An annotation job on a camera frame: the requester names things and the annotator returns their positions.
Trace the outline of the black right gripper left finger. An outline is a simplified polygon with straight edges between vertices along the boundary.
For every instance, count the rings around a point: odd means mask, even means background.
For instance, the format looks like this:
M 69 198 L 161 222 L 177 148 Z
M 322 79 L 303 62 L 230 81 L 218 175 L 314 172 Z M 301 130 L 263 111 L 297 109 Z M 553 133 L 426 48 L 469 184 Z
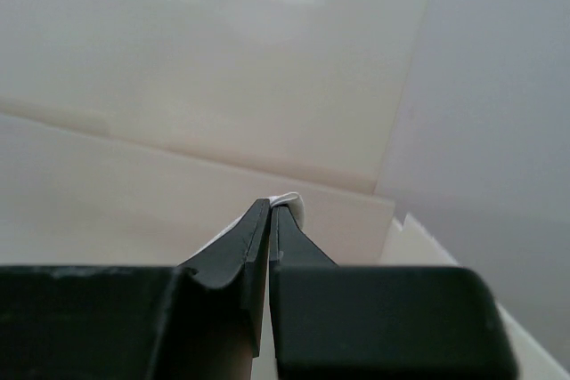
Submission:
M 177 354 L 209 358 L 238 337 L 259 354 L 269 230 L 270 201 L 260 198 L 220 238 L 180 265 Z

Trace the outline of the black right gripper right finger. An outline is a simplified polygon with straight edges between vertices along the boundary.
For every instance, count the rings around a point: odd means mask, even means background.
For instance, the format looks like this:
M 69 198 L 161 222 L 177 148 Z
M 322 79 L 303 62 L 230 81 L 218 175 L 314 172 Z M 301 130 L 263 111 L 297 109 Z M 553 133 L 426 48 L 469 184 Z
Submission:
M 272 209 L 269 268 L 335 267 L 329 258 L 300 229 L 288 206 Z

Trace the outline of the white t shirt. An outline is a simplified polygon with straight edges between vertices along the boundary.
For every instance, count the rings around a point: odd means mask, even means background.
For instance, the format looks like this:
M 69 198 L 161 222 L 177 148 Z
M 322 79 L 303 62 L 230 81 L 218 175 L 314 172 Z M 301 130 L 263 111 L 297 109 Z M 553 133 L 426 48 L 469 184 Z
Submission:
M 290 212 L 293 214 L 294 220 L 300 226 L 300 228 L 304 227 L 305 223 L 305 203 L 302 199 L 302 196 L 295 191 L 287 192 L 281 195 L 272 195 L 269 197 L 265 197 L 270 203 L 271 208 L 275 208 L 277 206 L 285 206 L 287 207 Z M 214 242 L 218 241 L 221 237 L 226 235 L 235 226 L 243 219 L 245 214 L 234 219 L 231 223 L 229 223 L 224 229 L 218 232 L 211 240 L 209 240 L 206 244 L 204 244 L 199 250 L 194 252 L 191 257 L 203 252 L 207 247 L 210 247 Z

